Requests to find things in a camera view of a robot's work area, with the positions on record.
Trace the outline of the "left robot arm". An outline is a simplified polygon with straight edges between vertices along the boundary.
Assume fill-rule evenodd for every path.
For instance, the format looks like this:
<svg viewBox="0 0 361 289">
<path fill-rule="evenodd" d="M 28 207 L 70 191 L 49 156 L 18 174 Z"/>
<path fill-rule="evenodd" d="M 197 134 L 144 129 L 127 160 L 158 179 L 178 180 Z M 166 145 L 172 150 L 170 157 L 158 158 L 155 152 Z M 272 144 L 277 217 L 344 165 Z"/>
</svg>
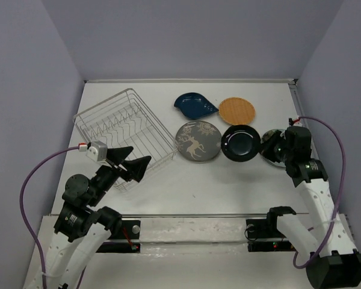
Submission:
<svg viewBox="0 0 361 289">
<path fill-rule="evenodd" d="M 101 166 L 92 178 L 75 174 L 66 181 L 63 207 L 54 224 L 47 252 L 32 233 L 39 251 L 40 268 L 28 288 L 78 288 L 93 255 L 119 234 L 125 237 L 131 251 L 139 250 L 129 238 L 119 212 L 110 207 L 94 209 L 119 179 L 126 182 L 143 179 L 152 158 L 128 160 L 133 149 L 132 146 L 108 148 L 100 141 L 80 143 L 67 149 L 85 152 Z"/>
</svg>

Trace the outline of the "grey reindeer plate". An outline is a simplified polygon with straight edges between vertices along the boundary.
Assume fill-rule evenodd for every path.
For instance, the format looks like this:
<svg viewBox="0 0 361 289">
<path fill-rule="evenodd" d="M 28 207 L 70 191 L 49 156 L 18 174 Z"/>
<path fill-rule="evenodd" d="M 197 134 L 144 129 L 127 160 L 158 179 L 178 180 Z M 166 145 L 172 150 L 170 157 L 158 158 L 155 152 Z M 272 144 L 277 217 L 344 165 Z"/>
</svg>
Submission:
<svg viewBox="0 0 361 289">
<path fill-rule="evenodd" d="M 221 151 L 221 132 L 213 124 L 201 120 L 182 125 L 175 136 L 179 153 L 193 162 L 207 162 Z"/>
</svg>

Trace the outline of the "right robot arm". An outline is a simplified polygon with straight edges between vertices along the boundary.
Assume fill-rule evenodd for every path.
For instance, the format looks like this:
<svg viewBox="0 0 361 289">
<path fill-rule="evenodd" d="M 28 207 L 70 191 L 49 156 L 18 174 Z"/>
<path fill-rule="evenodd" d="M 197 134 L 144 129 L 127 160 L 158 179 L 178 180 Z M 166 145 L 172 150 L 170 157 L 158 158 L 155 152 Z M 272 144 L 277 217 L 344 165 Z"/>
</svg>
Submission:
<svg viewBox="0 0 361 289">
<path fill-rule="evenodd" d="M 265 229 L 283 234 L 304 259 L 303 267 L 313 288 L 353 288 L 361 283 L 361 253 L 348 236 L 335 211 L 329 177 L 323 163 L 312 158 L 312 136 L 302 126 L 267 132 L 260 154 L 283 163 L 304 201 L 312 222 L 307 229 L 290 207 L 269 210 Z"/>
</svg>

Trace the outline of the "black round plate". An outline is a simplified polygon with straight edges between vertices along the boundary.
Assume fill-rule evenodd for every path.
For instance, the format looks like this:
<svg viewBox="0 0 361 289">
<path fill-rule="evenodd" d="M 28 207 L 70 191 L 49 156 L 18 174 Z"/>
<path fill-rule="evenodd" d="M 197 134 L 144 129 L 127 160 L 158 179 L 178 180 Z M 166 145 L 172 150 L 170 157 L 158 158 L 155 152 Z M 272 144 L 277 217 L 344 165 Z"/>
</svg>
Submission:
<svg viewBox="0 0 361 289">
<path fill-rule="evenodd" d="M 222 135 L 220 147 L 231 161 L 246 162 L 260 152 L 261 137 L 251 126 L 232 125 Z"/>
</svg>

